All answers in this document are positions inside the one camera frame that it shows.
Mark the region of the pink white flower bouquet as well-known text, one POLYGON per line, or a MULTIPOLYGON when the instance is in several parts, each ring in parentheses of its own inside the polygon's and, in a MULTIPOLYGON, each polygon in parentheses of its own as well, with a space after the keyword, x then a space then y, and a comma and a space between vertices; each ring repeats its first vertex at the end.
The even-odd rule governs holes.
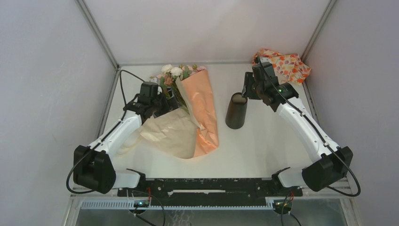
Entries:
POLYGON ((197 65, 164 65, 161 69, 161 74, 151 76, 150 82, 155 82, 160 86, 171 110, 181 108, 188 113, 186 102, 178 88, 177 82, 183 81, 206 69, 204 66, 197 65))

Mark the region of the dark brown vase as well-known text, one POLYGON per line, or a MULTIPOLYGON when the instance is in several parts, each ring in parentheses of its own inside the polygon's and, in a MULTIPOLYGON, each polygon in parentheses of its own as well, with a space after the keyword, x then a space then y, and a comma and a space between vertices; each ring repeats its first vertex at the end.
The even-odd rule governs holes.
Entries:
POLYGON ((247 98, 243 97, 240 92, 231 96, 225 123, 231 129, 240 129, 244 123, 247 112, 247 98))

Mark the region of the cream ribbon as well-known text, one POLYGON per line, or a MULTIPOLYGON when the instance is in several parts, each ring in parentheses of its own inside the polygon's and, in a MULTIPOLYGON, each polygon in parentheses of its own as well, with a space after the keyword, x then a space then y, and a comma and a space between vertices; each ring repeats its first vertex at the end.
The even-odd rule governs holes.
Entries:
POLYGON ((123 142, 120 149, 116 152, 117 156, 127 154, 128 152, 135 149, 142 141, 142 136, 140 132, 135 131, 130 134, 127 139, 123 142))

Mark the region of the orange wrapping paper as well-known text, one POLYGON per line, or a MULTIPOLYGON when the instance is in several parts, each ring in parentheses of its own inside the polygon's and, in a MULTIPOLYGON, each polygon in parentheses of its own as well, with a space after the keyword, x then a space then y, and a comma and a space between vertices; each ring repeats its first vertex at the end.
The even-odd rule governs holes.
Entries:
POLYGON ((181 159, 200 157, 219 147, 214 94, 208 70, 178 81, 188 113, 178 108, 151 117, 139 129, 147 142, 181 159))

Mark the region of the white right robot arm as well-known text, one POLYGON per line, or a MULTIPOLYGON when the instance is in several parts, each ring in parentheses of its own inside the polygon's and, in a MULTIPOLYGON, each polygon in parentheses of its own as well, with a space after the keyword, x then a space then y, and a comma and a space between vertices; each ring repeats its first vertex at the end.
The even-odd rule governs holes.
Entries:
POLYGON ((309 166, 288 167, 273 174, 272 191, 276 195, 284 196, 293 186, 306 186, 315 192, 333 189, 333 183, 352 173, 352 150, 340 147, 322 130, 306 110, 296 89, 288 82, 279 83, 272 64, 252 66, 252 71, 245 74, 242 96, 261 100, 283 118, 311 160, 309 166))

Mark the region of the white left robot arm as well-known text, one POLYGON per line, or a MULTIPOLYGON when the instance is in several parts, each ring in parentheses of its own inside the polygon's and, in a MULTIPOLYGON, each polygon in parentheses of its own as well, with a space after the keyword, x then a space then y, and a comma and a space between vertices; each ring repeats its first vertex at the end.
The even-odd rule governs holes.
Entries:
POLYGON ((88 193, 106 194, 112 189, 128 188, 135 196, 144 195, 147 183, 140 179, 141 174, 132 169, 115 170, 112 159, 147 119, 171 110, 160 86, 143 82, 139 93, 125 104, 121 117, 111 128, 88 146, 79 145, 74 150, 73 167, 67 178, 87 188, 88 193))

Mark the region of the orange floral cloth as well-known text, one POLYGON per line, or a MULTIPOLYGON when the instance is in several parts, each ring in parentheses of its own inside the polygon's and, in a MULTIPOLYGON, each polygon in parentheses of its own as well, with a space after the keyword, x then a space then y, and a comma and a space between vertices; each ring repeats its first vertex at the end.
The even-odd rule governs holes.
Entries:
POLYGON ((253 65, 255 65, 258 56, 271 59, 271 64, 280 82, 290 82, 300 85, 311 73, 311 68, 302 62, 298 54, 282 54, 262 48, 253 56, 253 65))

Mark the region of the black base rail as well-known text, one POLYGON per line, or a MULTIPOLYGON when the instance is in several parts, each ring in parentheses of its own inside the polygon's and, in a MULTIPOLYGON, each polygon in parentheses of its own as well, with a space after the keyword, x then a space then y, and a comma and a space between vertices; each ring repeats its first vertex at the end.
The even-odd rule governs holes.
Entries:
POLYGON ((164 207, 260 207, 270 197, 303 195, 298 186, 285 188, 267 178, 154 178, 136 188, 122 188, 119 197, 155 197, 164 207))

